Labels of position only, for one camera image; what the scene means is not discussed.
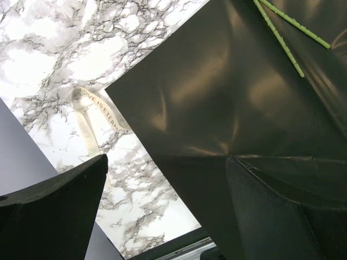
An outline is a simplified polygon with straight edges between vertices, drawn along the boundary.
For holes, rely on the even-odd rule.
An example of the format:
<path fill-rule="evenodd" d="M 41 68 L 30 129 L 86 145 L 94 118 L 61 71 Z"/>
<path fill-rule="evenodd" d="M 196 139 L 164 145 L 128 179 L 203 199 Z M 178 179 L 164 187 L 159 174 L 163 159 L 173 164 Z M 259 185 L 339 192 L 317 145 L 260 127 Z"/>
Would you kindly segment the cream ribbon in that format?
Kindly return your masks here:
<path fill-rule="evenodd" d="M 99 95 L 77 86 L 70 91 L 68 97 L 89 157 L 101 154 L 97 138 L 97 134 L 101 132 L 98 130 L 101 121 L 107 122 L 115 132 L 131 130 L 105 90 Z"/>

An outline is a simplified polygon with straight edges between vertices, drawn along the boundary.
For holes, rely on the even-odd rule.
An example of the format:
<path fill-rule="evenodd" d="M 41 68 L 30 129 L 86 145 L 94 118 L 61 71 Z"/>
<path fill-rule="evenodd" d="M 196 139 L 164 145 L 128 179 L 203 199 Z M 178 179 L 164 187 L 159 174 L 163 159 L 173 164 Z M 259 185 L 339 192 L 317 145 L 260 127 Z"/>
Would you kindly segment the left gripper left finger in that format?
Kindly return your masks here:
<path fill-rule="evenodd" d="M 1 196 L 1 259 L 84 259 L 107 155 Z"/>

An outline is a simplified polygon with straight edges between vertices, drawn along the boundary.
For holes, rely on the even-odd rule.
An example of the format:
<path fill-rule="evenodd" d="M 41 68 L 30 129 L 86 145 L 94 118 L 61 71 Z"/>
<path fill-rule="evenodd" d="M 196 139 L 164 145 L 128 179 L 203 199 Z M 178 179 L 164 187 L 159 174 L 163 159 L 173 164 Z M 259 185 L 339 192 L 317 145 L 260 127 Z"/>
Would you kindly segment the black wrapping paper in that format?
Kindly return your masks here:
<path fill-rule="evenodd" d="M 301 78 L 252 1 L 210 1 L 106 92 L 226 259 L 247 259 L 229 157 L 346 163 L 346 1 L 274 1 Z"/>

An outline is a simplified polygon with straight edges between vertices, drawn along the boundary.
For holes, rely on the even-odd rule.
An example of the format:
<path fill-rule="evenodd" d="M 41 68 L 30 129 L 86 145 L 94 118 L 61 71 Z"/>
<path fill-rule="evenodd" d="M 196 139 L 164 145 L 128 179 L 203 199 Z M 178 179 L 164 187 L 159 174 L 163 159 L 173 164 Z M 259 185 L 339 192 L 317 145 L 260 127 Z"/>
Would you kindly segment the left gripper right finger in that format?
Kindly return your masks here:
<path fill-rule="evenodd" d="M 346 163 L 229 157 L 247 259 L 346 259 Z"/>

